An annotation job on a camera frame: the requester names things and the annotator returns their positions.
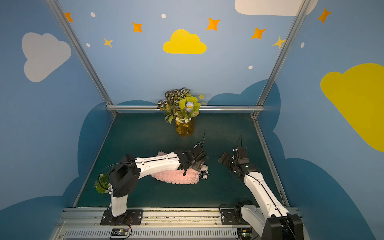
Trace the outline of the pink knitted bag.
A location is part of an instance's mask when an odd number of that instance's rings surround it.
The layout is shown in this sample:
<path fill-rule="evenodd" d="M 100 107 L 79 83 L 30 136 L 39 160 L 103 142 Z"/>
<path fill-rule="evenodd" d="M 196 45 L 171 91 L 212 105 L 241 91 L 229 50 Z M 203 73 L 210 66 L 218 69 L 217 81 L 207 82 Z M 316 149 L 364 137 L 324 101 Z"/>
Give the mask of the pink knitted bag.
<path fill-rule="evenodd" d="M 188 169 L 185 176 L 183 174 L 183 170 L 163 171 L 152 174 L 151 177 L 161 182 L 176 185 L 193 185 L 200 180 L 200 172 L 194 169 Z"/>

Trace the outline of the panda plush decoration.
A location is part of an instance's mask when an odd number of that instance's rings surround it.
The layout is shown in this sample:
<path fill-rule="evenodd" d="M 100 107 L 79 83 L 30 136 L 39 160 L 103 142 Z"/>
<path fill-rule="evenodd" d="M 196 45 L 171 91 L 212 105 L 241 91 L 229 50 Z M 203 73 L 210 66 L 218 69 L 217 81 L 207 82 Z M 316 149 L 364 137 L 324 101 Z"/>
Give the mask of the panda plush decoration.
<path fill-rule="evenodd" d="M 208 176 L 209 176 L 208 166 L 202 165 L 202 167 L 200 169 L 199 178 L 206 180 L 208 178 Z"/>

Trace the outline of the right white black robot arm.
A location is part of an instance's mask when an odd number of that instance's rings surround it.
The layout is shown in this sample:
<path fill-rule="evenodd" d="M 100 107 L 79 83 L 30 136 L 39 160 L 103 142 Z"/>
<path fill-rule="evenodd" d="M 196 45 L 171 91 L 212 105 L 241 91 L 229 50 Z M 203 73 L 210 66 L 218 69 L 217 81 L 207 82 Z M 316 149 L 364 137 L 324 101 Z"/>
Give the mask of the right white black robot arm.
<path fill-rule="evenodd" d="M 224 152 L 218 160 L 241 179 L 253 194 L 258 206 L 250 201 L 238 202 L 233 210 L 220 211 L 224 225 L 249 224 L 262 240 L 303 240 L 301 218 L 291 214 L 275 197 L 262 173 L 250 163 L 245 147 L 233 148 L 233 155 Z"/>

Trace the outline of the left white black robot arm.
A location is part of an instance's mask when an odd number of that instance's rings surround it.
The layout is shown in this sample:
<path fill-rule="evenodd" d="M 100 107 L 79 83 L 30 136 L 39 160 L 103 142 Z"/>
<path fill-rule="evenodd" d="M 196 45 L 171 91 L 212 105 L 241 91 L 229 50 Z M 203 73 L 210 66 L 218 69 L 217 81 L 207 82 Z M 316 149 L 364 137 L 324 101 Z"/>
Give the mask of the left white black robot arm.
<path fill-rule="evenodd" d="M 207 158 L 201 144 L 192 150 L 175 150 L 169 154 L 158 154 L 152 158 L 135 158 L 126 155 L 109 173 L 111 195 L 109 212 L 117 218 L 127 212 L 128 196 L 133 192 L 138 180 L 151 176 L 158 181 L 176 185 L 191 185 L 206 179 Z"/>

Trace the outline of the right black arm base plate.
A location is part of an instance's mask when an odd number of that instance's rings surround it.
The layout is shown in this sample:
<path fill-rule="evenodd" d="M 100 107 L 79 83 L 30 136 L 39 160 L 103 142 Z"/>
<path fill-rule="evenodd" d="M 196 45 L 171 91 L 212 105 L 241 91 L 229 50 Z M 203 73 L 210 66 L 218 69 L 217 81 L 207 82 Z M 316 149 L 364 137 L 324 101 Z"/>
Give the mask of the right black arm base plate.
<path fill-rule="evenodd" d="M 250 225 L 245 221 L 238 209 L 220 209 L 222 225 Z"/>

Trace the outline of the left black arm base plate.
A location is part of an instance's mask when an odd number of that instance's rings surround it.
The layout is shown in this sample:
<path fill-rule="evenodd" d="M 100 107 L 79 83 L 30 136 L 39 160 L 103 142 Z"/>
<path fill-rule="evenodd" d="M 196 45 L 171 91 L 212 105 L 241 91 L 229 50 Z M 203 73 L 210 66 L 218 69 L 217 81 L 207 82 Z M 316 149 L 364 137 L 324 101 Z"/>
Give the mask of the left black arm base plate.
<path fill-rule="evenodd" d="M 107 208 L 101 219 L 101 226 L 140 226 L 143 218 L 143 210 L 126 210 L 118 217 L 112 215 L 112 209 Z"/>

